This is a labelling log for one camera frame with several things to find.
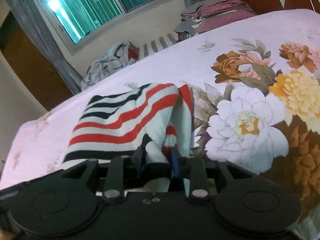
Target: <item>wall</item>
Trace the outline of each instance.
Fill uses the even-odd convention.
[[[118,41],[130,41],[135,46],[143,46],[146,42],[173,32],[184,9],[183,0],[158,0],[104,30],[74,55],[63,44],[46,15],[40,12],[66,60],[84,75],[92,62],[102,57]]]
[[[7,3],[0,0],[0,26],[9,11]],[[0,52],[0,169],[20,125],[45,113]]]

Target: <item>brown door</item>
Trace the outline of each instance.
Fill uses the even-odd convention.
[[[3,55],[23,84],[47,110],[72,96],[56,68],[20,26],[8,39]]]

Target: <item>silver screw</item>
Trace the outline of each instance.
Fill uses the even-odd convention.
[[[116,198],[120,196],[120,192],[116,189],[106,190],[103,195],[107,198]]]
[[[151,203],[151,201],[150,201],[150,200],[147,200],[147,199],[144,199],[144,200],[142,200],[142,203],[150,204],[150,203]]]
[[[199,197],[199,198],[204,198],[208,195],[208,192],[204,189],[195,189],[193,192],[192,192],[192,195],[194,197]]]

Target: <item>floral bed sheet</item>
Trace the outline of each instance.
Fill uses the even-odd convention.
[[[188,84],[192,154],[228,160],[293,190],[294,233],[320,237],[320,15],[277,11],[203,33],[127,67],[20,128],[0,188],[59,169],[94,95],[146,83]]]

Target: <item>striped fabric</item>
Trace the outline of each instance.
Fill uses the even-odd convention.
[[[160,37],[158,40],[151,41],[150,43],[145,43],[142,48],[140,48],[139,59],[143,59],[149,55],[157,53],[167,47],[170,47],[177,43],[178,34],[169,33],[165,36]]]
[[[89,158],[132,156],[139,146],[146,151],[146,167],[169,166],[171,147],[189,155],[191,111],[187,85],[146,84],[124,94],[95,96],[74,128],[64,167]]]

